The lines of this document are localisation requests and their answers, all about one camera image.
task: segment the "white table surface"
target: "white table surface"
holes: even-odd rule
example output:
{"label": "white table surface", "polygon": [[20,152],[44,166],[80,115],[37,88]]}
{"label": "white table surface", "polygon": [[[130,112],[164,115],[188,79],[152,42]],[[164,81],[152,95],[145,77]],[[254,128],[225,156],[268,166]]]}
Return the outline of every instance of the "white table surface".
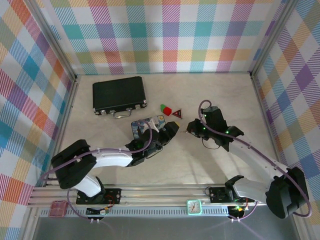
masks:
{"label": "white table surface", "polygon": [[[218,106],[228,125],[235,125],[263,153],[275,157],[261,110],[248,74],[177,73],[143,74],[148,106],[134,110],[130,117],[114,119],[111,114],[93,113],[92,84],[137,75],[86,75],[80,79],[73,109],[66,127],[62,149],[79,139],[94,148],[119,148],[133,139],[131,122],[162,115],[160,105],[172,111],[182,109],[183,119],[165,116],[166,122],[180,123],[179,132],[163,151],[134,167],[101,167],[91,171],[104,184],[224,184],[244,175],[260,177],[238,157],[222,147],[210,150],[199,138],[184,133],[188,123],[198,118],[199,103],[208,99]],[[216,147],[213,140],[205,141]]]}

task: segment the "clock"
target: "clock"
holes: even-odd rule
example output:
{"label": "clock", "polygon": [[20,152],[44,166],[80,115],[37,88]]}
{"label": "clock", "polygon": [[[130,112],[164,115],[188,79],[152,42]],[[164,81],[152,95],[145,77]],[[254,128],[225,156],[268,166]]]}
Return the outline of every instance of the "clock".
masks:
{"label": "clock", "polygon": [[201,215],[201,201],[198,199],[186,201],[186,212],[188,213],[188,215]]}

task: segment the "triangular block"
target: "triangular block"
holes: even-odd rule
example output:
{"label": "triangular block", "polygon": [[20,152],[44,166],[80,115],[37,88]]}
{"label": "triangular block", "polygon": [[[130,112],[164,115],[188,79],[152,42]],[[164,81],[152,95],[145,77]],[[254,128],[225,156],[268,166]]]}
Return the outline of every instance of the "triangular block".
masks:
{"label": "triangular block", "polygon": [[177,118],[182,119],[182,110],[181,110],[181,108],[178,111],[173,112],[172,115],[176,116]]}

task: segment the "checkered wall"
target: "checkered wall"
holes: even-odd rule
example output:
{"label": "checkered wall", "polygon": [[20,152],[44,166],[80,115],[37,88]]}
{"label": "checkered wall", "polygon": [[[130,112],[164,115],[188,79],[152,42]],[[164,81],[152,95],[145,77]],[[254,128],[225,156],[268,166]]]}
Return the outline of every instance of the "checkered wall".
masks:
{"label": "checkered wall", "polygon": [[0,240],[15,240],[71,80],[23,0],[0,0]]}
{"label": "checkered wall", "polygon": [[77,73],[129,74],[247,72],[280,0],[37,2]]}
{"label": "checkered wall", "polygon": [[283,162],[303,169],[320,239],[320,0],[301,0],[257,84]]}

